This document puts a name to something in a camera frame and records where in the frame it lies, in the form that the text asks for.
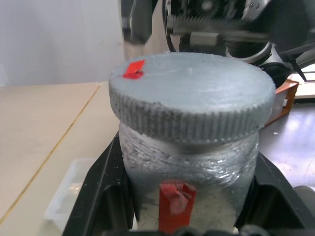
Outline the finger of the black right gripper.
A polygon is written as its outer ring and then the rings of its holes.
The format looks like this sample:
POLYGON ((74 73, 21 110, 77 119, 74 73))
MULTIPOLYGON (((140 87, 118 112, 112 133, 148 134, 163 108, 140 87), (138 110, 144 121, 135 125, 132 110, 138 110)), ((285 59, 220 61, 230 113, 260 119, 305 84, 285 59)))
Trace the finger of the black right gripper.
POLYGON ((280 52, 301 51, 311 44, 311 0, 271 0, 269 36, 280 52))
POLYGON ((124 40, 144 45, 152 35, 152 0, 121 0, 124 40))

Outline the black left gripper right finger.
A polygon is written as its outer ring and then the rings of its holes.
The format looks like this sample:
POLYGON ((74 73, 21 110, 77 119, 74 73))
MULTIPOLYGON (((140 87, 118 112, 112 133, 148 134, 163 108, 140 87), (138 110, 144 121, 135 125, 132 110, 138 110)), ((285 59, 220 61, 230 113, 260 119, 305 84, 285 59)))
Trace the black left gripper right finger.
POLYGON ((315 236, 315 191, 307 186, 292 187, 282 172, 259 154, 235 227, 248 234, 264 229, 269 236, 315 236))

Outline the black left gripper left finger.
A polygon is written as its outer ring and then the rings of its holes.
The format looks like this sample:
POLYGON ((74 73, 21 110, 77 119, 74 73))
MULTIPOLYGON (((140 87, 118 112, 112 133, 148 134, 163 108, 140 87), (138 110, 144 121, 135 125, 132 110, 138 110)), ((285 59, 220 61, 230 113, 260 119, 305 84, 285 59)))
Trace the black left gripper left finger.
POLYGON ((88 170, 62 236, 102 236, 129 231, 134 207, 120 139, 109 146, 88 170))

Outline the grey ribbed jar lid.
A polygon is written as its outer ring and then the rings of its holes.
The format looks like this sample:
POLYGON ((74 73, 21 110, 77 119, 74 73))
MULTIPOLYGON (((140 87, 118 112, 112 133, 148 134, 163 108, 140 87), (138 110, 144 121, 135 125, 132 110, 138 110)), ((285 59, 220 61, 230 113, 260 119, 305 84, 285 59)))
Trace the grey ribbed jar lid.
POLYGON ((109 79, 112 110, 125 126, 163 141, 225 143, 258 132, 276 87, 260 68, 200 53, 133 58, 109 79))

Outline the grey jar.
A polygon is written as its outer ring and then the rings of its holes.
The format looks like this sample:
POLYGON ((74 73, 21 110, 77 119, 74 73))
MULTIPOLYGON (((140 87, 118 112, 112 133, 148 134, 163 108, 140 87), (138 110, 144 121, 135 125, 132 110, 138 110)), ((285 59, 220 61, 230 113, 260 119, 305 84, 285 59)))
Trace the grey jar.
POLYGON ((257 133, 226 144, 184 145, 121 124, 119 139, 138 230, 158 229, 160 184, 185 182, 196 189, 189 225, 233 232, 255 171, 257 133))

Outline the clear plastic box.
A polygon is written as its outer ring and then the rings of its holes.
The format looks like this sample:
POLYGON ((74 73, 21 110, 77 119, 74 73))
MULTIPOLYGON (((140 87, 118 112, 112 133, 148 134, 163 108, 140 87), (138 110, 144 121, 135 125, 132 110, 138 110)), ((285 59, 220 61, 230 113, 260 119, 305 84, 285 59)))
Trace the clear plastic box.
POLYGON ((65 229, 84 179, 96 158, 73 160, 44 213, 44 219, 52 222, 60 233, 65 229))

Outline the orange and clear box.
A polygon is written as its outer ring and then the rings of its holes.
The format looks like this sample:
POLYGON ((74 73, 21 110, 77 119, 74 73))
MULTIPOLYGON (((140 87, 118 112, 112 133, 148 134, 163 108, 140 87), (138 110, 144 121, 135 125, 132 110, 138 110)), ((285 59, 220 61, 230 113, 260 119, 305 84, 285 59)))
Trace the orange and clear box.
POLYGON ((277 88, 272 113, 266 126, 290 113, 299 86, 299 82, 291 78, 290 75, 285 83, 277 88))

